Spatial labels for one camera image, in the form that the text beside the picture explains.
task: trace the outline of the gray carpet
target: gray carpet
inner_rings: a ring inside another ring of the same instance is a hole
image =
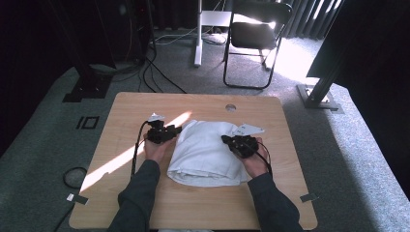
[[[304,108],[296,85],[316,81],[306,78],[306,73],[320,45],[307,39],[284,40],[273,83],[264,91],[223,85],[224,46],[220,45],[204,43],[200,68],[193,66],[193,40],[157,45],[154,64],[190,94],[273,96],[281,100],[308,190],[319,196],[313,201],[319,223],[313,231],[410,231],[410,203],[348,91],[337,85],[331,89],[344,114]],[[152,50],[148,56],[154,57]],[[231,59],[230,76],[245,82],[268,75],[256,61],[244,59]],[[146,76],[155,87],[150,69]],[[155,70],[154,78],[162,91],[180,93]],[[137,73],[121,74],[114,77],[105,99],[62,103],[77,79],[75,69],[70,69],[54,83],[0,159],[2,232],[53,231],[62,218],[58,231],[76,231],[64,215],[72,206],[67,196],[78,190],[64,185],[63,174],[77,166],[88,168],[117,93],[151,92],[143,81],[138,87],[141,80]],[[81,117],[97,116],[100,120],[94,129],[77,128]]]

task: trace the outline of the person's left hand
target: person's left hand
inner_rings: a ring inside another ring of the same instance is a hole
[[[150,140],[146,139],[147,134],[144,134],[145,143],[144,143],[144,150],[145,150],[145,159],[153,160],[157,164],[160,164],[162,161],[163,156],[165,155],[166,148],[175,141],[175,138],[172,138],[166,142],[161,144],[153,143]]]

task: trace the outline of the small hole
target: small hole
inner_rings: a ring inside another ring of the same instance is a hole
[[[233,112],[233,111],[236,110],[236,106],[235,106],[235,104],[227,104],[225,109],[229,112]]]

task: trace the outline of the cable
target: cable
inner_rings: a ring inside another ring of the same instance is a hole
[[[137,92],[141,92],[141,84],[142,84],[141,72],[138,73],[138,79],[139,79],[139,83],[138,83]]]
[[[131,75],[125,77],[124,79],[114,79],[114,80],[111,80],[111,82],[122,82],[122,81],[125,81],[125,80],[128,80],[128,79],[133,78],[136,74],[137,74],[137,72],[136,72],[136,73],[132,73]]]
[[[54,232],[57,232],[57,230],[60,228],[61,224],[64,222],[66,217],[70,214],[70,212],[74,209],[74,204],[69,208],[69,210],[66,212],[66,214],[60,219],[58,222],[57,226],[54,228]]]
[[[66,187],[68,187],[68,188],[71,188],[71,189],[80,189],[81,188],[81,186],[73,186],[72,184],[69,184],[69,182],[67,181],[67,175],[70,173],[70,172],[72,172],[72,171],[75,171],[75,170],[80,170],[80,171],[82,171],[83,173],[84,173],[84,175],[85,174],[87,174],[87,169],[85,169],[84,167],[73,167],[73,168],[70,168],[69,170],[67,170],[64,174],[63,174],[63,183],[64,183],[64,185],[66,186]],[[72,206],[69,208],[69,210],[64,214],[64,216],[63,217],[61,217],[61,219],[60,219],[60,221],[58,222],[58,224],[57,224],[57,226],[54,228],[54,232],[56,232],[59,228],[60,228],[60,226],[61,226],[61,224],[63,224],[63,222],[64,222],[64,220],[66,219],[66,217],[70,214],[70,212],[73,210],[73,208],[74,208],[74,203],[72,204]]]
[[[157,91],[155,91],[155,90],[148,84],[147,79],[146,79],[146,76],[145,76],[145,73],[147,72],[148,68],[150,68],[151,64],[149,64],[149,65],[145,68],[144,73],[142,74],[142,79],[144,80],[145,85],[146,85],[152,92],[157,93]]]
[[[221,1],[222,1],[222,0],[219,0],[219,2],[217,3],[217,5],[212,9],[213,12],[214,12],[214,11],[217,9],[217,7],[220,5],[220,2],[221,2]],[[226,4],[226,0],[223,0],[223,5],[222,5],[222,8],[221,8],[221,11],[224,10],[225,4]],[[203,32],[202,34],[206,35],[206,34],[207,34],[208,32],[210,32],[214,27],[215,27],[215,26],[212,26],[212,27],[209,28],[206,32]],[[158,41],[158,40],[160,40],[160,39],[162,39],[162,38],[165,38],[165,37],[175,37],[175,36],[177,36],[177,38],[176,38],[175,40],[173,40],[173,41],[171,41],[171,42],[169,42],[169,43],[157,43],[158,45],[168,45],[168,44],[172,44],[172,43],[174,43],[174,42],[180,40],[181,38],[184,38],[184,37],[186,37],[186,36],[189,36],[190,33],[191,33],[192,31],[196,30],[196,29],[197,29],[197,27],[191,29],[188,33],[186,33],[186,34],[184,34],[184,35],[164,35],[164,36],[161,36],[161,37],[159,37],[159,38],[153,40],[153,42]],[[209,41],[209,44],[219,44],[219,43]]]
[[[144,129],[144,126],[148,123],[148,121],[145,121],[142,125],[141,128],[139,129],[139,133],[138,133],[138,138],[136,139],[135,142],[135,149],[133,150],[133,157],[132,157],[132,168],[131,168],[131,177],[135,174],[135,165],[136,165],[136,156],[137,156],[137,152],[138,152],[138,148],[139,145],[141,145],[139,143],[139,140],[141,139],[141,134],[142,134],[142,130]]]
[[[154,68],[156,68],[156,70],[157,70],[158,72],[160,72],[160,74],[163,76],[163,78],[165,78],[167,81],[169,81],[169,83],[173,84],[175,87],[177,87],[179,90],[181,90],[184,94],[187,93],[183,88],[181,88],[179,85],[177,85],[176,83],[174,83],[171,79],[169,79],[168,77],[166,77],[166,75],[163,74],[163,73],[161,72],[161,70],[160,70],[150,59],[148,59],[148,57],[147,57],[147,61],[150,63],[150,65],[154,66]]]
[[[93,69],[96,74],[100,74],[100,75],[128,74],[128,73],[133,73],[139,70],[140,68],[141,68],[141,65],[139,64],[133,64],[123,69],[113,70],[113,71],[104,71],[104,70],[99,70],[97,68],[91,67],[91,69]]]
[[[153,80],[155,86],[157,86],[157,88],[160,90],[160,92],[163,93],[163,90],[162,90],[161,87],[157,84],[157,81],[156,81],[155,78],[154,78],[153,67],[150,66],[150,69],[151,69],[151,79]]]
[[[263,144],[260,143],[260,142],[257,142],[257,143],[258,143],[258,144],[261,144],[261,145],[263,146],[263,148],[265,149],[265,151],[268,153],[268,160],[269,160],[269,162],[268,162],[262,155],[260,155],[260,153],[258,153],[258,151],[256,151],[256,150],[254,150],[253,148],[251,148],[247,143],[244,142],[244,143],[242,143],[242,144],[244,144],[245,146],[247,146],[249,149],[253,150],[254,153],[255,153],[256,155],[258,155],[258,156],[265,162],[266,167],[268,168],[269,174],[270,174],[271,176],[273,176],[272,166],[271,166],[271,155],[269,154],[269,151],[268,151],[268,149],[266,148],[265,145],[263,145]]]
[[[212,41],[210,39],[207,39],[207,37],[208,38],[210,37],[210,35],[207,34],[207,32],[204,32],[202,34],[203,34],[202,35],[202,41],[206,44],[213,44],[213,45],[224,45],[224,44],[226,44],[226,37],[223,37],[224,38],[223,42],[216,42],[216,41]],[[168,42],[168,43],[157,43],[157,45],[169,45],[169,44],[172,44],[172,43],[174,43],[174,42],[176,42],[176,41],[178,41],[182,38],[185,38],[185,37],[195,39],[196,34],[191,34],[190,32],[188,32],[187,34],[184,34],[184,35],[163,35],[161,37],[156,38],[155,41],[158,41],[158,40],[166,38],[166,37],[169,37],[169,38],[177,37],[177,38],[172,40],[171,42]]]

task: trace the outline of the white cloth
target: white cloth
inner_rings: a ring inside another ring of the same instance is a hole
[[[183,125],[168,167],[169,178],[196,187],[238,186],[247,171],[221,140],[237,126],[226,122],[192,120]]]

